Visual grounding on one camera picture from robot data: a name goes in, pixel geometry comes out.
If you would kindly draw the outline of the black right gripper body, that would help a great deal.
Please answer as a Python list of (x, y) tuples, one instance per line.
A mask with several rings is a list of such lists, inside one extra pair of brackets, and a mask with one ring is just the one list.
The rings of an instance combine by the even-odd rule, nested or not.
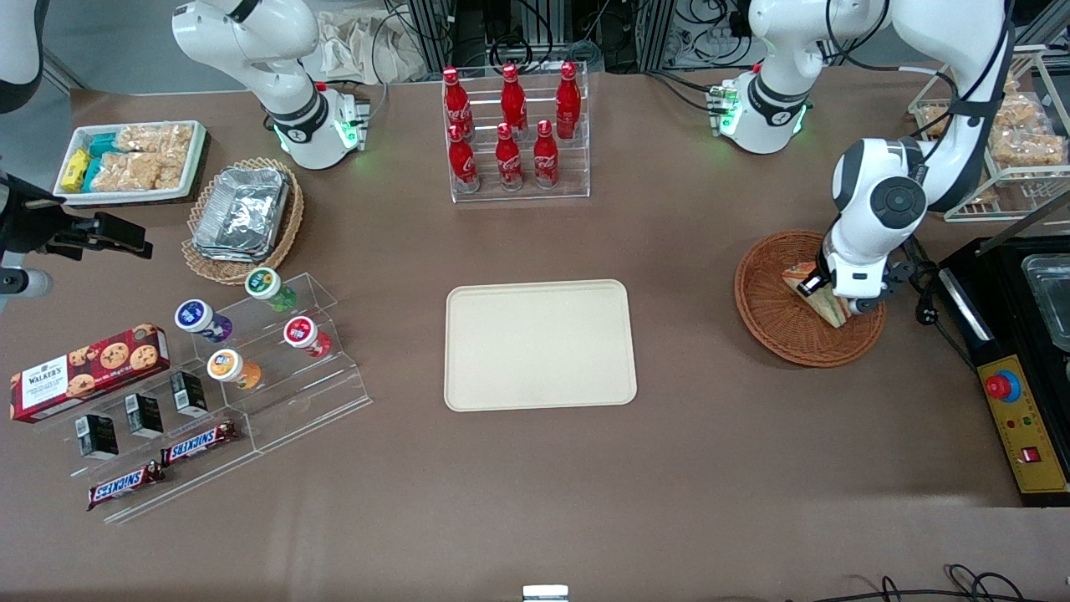
[(58, 254), (76, 259), (74, 250), (64, 250), (54, 237), (68, 230), (73, 218), (65, 212), (66, 199), (3, 172), (3, 217), (1, 217), (1, 254)]

